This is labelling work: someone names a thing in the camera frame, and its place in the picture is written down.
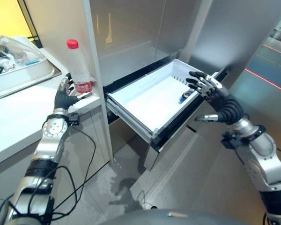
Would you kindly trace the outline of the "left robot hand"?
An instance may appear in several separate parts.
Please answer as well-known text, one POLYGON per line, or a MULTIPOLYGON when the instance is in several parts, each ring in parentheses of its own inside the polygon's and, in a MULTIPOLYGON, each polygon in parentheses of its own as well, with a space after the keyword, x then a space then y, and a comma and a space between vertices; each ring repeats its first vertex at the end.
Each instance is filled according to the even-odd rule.
POLYGON ((68 110, 69 107, 73 106, 78 101, 89 98, 90 96, 92 96, 91 91, 79 93, 74 85, 71 74, 67 73, 59 83, 54 99, 54 109, 68 110))

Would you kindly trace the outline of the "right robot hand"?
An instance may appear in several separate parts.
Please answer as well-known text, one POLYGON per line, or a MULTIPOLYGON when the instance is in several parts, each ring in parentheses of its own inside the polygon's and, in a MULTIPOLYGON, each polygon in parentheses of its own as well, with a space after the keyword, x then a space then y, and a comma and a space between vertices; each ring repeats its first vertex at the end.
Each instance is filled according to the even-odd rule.
POLYGON ((232 125, 243 118, 243 108, 218 80, 199 71, 190 71, 189 75, 191 77, 186 79, 188 86, 195 89, 215 110, 214 113, 197 116, 196 121, 232 125))

